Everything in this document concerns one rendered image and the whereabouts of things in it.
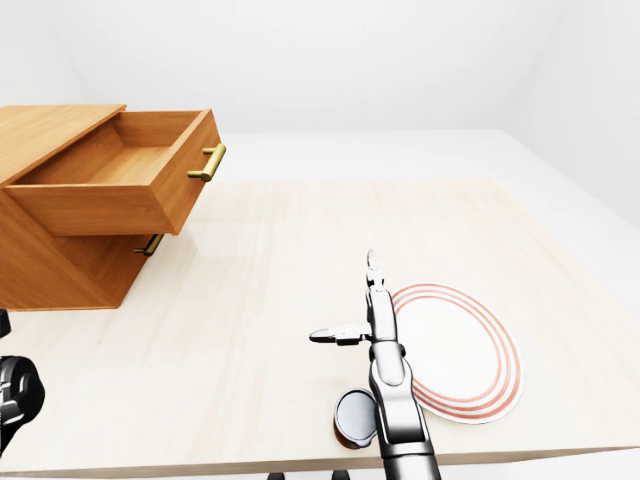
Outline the closed wooden drawer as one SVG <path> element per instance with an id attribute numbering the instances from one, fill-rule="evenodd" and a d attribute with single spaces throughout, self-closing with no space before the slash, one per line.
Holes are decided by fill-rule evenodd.
<path id="1" fill-rule="evenodd" d="M 55 240 L 103 295 L 97 308 L 117 308 L 148 258 L 133 249 L 144 247 L 151 236 L 57 236 Z"/>

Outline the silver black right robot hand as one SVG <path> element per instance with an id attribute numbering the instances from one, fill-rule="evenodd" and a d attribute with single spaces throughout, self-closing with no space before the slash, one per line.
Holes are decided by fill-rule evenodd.
<path id="1" fill-rule="evenodd" d="M 309 335 L 311 342 L 346 346 L 357 345 L 364 340 L 371 343 L 397 340 L 392 297 L 385 287 L 384 271 L 373 249 L 367 252 L 366 261 L 367 324 L 345 324 L 316 330 Z"/>

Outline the open wooden drawer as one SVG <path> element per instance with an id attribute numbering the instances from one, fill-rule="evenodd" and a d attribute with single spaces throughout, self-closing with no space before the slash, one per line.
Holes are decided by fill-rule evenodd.
<path id="1" fill-rule="evenodd" d="M 121 112 L 4 190 L 54 236 L 176 235 L 219 143 L 209 110 Z"/>

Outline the tin with silver lid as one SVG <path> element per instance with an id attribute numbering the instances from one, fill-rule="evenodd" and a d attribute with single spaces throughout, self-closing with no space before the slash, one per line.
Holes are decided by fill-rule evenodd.
<path id="1" fill-rule="evenodd" d="M 365 389 L 351 389 L 343 393 L 335 406 L 333 429 L 339 443 L 357 450 L 371 445 L 377 434 L 376 401 Z"/>

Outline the white plate with red rings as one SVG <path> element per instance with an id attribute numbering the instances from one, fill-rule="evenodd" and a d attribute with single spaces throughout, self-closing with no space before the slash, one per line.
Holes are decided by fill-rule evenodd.
<path id="1" fill-rule="evenodd" d="M 423 408 L 470 425 L 499 420 L 515 408 L 524 390 L 522 355 L 489 308 L 435 283 L 406 286 L 392 301 L 413 393 Z"/>

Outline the wooden cabinet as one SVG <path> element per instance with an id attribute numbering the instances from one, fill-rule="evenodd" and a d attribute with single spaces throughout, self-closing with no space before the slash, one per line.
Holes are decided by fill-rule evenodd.
<path id="1" fill-rule="evenodd" d="M 122 105 L 0 108 L 0 307 L 83 309 L 97 308 L 104 300 L 57 236 L 4 188 L 121 112 L 130 111 Z"/>

